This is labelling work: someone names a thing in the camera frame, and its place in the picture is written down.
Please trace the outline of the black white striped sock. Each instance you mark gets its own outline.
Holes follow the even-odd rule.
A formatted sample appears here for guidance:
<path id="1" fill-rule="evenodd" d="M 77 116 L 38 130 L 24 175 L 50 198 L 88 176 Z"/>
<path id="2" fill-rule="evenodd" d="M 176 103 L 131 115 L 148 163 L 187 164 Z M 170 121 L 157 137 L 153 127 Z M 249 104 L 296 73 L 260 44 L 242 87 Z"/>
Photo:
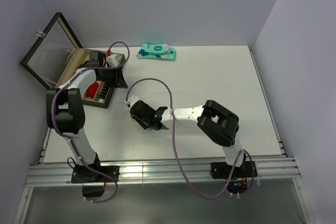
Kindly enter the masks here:
<path id="1" fill-rule="evenodd" d="M 105 100 L 106 100 L 107 94 L 109 92 L 109 89 L 110 88 L 106 84 L 103 85 L 103 87 L 102 87 L 102 89 L 99 93 L 99 96 L 98 96 L 98 101 L 100 103 L 105 103 Z"/>

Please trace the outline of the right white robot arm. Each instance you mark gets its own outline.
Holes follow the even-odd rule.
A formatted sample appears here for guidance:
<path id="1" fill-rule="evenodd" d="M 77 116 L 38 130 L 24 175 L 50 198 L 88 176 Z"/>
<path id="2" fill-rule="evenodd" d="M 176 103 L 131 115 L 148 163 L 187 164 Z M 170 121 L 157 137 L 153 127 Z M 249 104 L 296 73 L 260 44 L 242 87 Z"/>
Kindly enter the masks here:
<path id="1" fill-rule="evenodd" d="M 192 108 L 169 109 L 166 106 L 154 109 L 132 96 L 126 102 L 130 108 L 131 118 L 144 130 L 168 130 L 175 125 L 181 127 L 197 126 L 209 139 L 222 147 L 224 162 L 212 162 L 210 175 L 213 179 L 251 178 L 258 176 L 254 161 L 243 152 L 237 139 L 239 117 L 213 100 Z"/>

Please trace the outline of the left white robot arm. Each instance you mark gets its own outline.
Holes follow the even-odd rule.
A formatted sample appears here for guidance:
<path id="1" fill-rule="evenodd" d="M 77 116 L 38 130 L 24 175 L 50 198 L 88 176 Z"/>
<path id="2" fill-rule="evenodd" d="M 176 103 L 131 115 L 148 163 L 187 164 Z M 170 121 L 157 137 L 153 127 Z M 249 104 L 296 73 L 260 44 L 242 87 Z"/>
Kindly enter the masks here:
<path id="1" fill-rule="evenodd" d="M 122 67 L 127 58 L 110 51 L 92 51 L 75 74 L 64 84 L 47 91 L 47 124 L 63 137 L 73 157 L 67 163 L 73 170 L 72 182 L 117 182 L 119 168 L 102 166 L 97 152 L 91 147 L 84 131 L 86 120 L 83 96 L 96 81 L 109 88 L 127 88 Z"/>

